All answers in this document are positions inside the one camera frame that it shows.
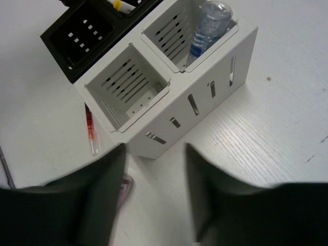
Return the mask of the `clear blue glue bottle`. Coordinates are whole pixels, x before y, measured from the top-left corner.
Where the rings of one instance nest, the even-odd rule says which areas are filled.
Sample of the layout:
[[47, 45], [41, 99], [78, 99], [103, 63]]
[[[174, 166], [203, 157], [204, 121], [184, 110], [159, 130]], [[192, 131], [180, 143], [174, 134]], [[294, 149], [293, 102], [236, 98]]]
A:
[[200, 10], [187, 59], [188, 66], [225, 35], [233, 16], [231, 7], [221, 1], [206, 1]]

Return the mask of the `red pen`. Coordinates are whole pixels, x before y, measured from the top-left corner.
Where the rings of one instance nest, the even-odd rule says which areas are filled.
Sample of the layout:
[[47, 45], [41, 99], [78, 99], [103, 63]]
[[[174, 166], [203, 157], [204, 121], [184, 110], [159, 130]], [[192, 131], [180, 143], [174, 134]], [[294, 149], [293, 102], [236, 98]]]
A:
[[90, 111], [90, 109], [86, 104], [85, 104], [85, 112], [86, 112], [86, 122], [87, 122], [87, 129], [88, 129], [88, 140], [90, 145], [90, 151], [92, 156], [95, 156], [99, 153], [97, 133], [94, 129], [92, 112]]

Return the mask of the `white marker yellow cap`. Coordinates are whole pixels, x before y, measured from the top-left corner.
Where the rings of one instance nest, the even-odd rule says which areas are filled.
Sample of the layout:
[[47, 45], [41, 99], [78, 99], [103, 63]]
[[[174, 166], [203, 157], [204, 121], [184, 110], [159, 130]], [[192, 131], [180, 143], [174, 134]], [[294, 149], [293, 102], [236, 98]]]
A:
[[124, 14], [130, 14], [136, 7], [120, 0], [107, 0], [115, 10]]

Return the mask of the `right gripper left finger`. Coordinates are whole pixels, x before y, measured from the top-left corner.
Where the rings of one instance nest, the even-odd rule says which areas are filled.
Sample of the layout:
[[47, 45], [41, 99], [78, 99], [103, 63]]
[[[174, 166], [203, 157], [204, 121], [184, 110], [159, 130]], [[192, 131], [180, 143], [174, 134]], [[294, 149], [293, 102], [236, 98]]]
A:
[[1, 189], [1, 245], [108, 245], [126, 146], [43, 186]]

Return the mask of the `black pen holder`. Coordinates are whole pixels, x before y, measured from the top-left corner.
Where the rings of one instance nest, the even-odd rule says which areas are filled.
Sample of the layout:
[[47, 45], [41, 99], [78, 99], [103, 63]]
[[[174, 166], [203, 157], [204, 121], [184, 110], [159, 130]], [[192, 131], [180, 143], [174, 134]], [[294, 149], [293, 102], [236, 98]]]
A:
[[68, 10], [42, 35], [53, 58], [74, 84], [141, 22], [160, 1], [142, 1], [129, 14], [108, 1], [64, 1]]

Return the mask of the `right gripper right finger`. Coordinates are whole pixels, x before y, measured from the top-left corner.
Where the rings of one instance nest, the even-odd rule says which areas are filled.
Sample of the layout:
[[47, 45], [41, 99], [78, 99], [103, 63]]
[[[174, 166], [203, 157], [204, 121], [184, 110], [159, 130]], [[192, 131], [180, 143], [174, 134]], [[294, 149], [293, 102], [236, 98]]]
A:
[[200, 245], [327, 245], [327, 183], [262, 188], [226, 173], [191, 144], [185, 156]]

